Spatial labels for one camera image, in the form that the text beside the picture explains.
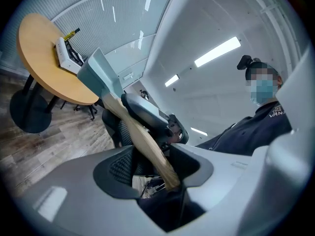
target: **light blue plastic scoop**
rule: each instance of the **light blue plastic scoop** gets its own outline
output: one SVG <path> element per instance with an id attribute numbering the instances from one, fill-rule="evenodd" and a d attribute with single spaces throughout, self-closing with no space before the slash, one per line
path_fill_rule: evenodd
<path id="1" fill-rule="evenodd" d="M 117 74 L 99 47 L 80 68 L 77 78 L 99 98 L 109 92 L 120 98 L 124 93 Z"/>

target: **table top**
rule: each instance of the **table top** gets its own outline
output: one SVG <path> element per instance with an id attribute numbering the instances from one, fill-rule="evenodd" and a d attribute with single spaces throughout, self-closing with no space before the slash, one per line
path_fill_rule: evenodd
<path id="1" fill-rule="evenodd" d="M 33 78 L 53 95 L 79 105 L 91 105 L 98 97 L 75 74 L 59 68 L 54 45 L 63 33 L 46 17 L 32 13 L 21 22 L 16 46 Z"/>

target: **ear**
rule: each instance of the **ear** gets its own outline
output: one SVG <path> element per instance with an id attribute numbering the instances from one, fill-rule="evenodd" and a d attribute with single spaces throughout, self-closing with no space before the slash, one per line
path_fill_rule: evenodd
<path id="1" fill-rule="evenodd" d="M 278 75 L 277 83 L 278 83 L 278 89 L 280 89 L 280 88 L 281 88 L 281 86 L 282 86 L 282 84 L 283 84 L 283 82 L 282 82 L 282 78 L 281 78 L 281 76 L 280 76 L 280 75 Z"/>

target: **floor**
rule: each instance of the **floor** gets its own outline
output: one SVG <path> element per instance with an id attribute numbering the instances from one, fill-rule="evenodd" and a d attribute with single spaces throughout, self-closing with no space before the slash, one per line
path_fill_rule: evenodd
<path id="1" fill-rule="evenodd" d="M 52 110 L 50 126 L 39 134 L 23 132 L 10 116 L 12 95 L 26 78 L 0 74 L 0 171 L 8 190 L 20 196 L 61 163 L 114 147 L 101 120 L 102 108 L 91 121 L 88 107 L 74 111 L 75 104 L 62 100 Z M 47 101 L 53 97 L 45 91 Z"/>

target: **navy hoodie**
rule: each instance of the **navy hoodie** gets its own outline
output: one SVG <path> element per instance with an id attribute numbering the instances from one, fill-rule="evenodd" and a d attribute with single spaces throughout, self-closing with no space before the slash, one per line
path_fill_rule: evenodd
<path id="1" fill-rule="evenodd" d="M 251 156 L 256 148 L 270 145 L 275 138 L 291 130 L 283 108 L 276 101 L 258 108 L 254 117 L 242 119 L 220 135 L 196 147 Z"/>

